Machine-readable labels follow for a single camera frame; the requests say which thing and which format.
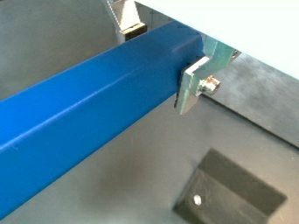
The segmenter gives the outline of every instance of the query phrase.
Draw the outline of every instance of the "bolt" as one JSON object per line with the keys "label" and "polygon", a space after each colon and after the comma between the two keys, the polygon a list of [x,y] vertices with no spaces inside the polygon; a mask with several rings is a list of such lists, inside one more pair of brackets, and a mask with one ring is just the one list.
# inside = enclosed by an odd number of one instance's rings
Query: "bolt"
{"label": "bolt", "polygon": [[201,81],[200,91],[209,94],[216,95],[221,88],[221,81],[217,80],[213,75]]}
{"label": "bolt", "polygon": [[193,200],[194,200],[194,203],[197,206],[200,206],[202,204],[202,196],[201,195],[197,194],[194,196]]}

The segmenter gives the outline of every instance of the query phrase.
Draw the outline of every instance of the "blue metal beam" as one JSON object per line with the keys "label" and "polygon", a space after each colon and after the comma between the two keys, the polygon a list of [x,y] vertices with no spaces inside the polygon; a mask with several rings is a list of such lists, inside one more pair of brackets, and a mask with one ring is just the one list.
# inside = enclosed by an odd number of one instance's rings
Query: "blue metal beam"
{"label": "blue metal beam", "polygon": [[0,102],[0,218],[177,92],[202,55],[173,22]]}

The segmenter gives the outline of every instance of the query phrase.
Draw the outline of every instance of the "silver bracket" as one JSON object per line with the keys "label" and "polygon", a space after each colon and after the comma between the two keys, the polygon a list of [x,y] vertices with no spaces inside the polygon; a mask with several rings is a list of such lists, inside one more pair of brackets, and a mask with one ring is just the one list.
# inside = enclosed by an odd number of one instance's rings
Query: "silver bracket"
{"label": "silver bracket", "polygon": [[206,56],[182,71],[181,90],[176,103],[181,115],[186,114],[197,104],[202,93],[214,95],[218,92],[221,82],[213,74],[240,56],[240,51],[209,36],[205,40],[204,52]]}
{"label": "silver bracket", "polygon": [[147,25],[139,18],[135,0],[103,0],[103,3],[117,27],[119,44],[147,32]]}

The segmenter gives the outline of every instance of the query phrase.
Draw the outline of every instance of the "white panel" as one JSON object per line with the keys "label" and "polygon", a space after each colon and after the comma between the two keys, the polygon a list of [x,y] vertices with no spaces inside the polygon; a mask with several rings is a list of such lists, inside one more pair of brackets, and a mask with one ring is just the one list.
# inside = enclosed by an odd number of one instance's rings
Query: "white panel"
{"label": "white panel", "polygon": [[137,0],[299,79],[296,0]]}

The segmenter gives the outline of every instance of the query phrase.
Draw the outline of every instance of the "metal clip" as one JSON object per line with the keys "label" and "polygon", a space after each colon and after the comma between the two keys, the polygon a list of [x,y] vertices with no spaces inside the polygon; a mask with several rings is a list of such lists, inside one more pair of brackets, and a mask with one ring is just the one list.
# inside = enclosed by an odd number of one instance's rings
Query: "metal clip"
{"label": "metal clip", "polygon": [[218,92],[221,82],[213,74],[240,56],[240,51],[209,36],[206,37],[204,52],[206,56],[198,59],[182,72],[181,90],[176,103],[181,115],[186,114],[197,104],[202,93],[214,95]]}
{"label": "metal clip", "polygon": [[147,32],[147,25],[141,22],[135,0],[103,0],[103,3],[117,27],[119,44]]}

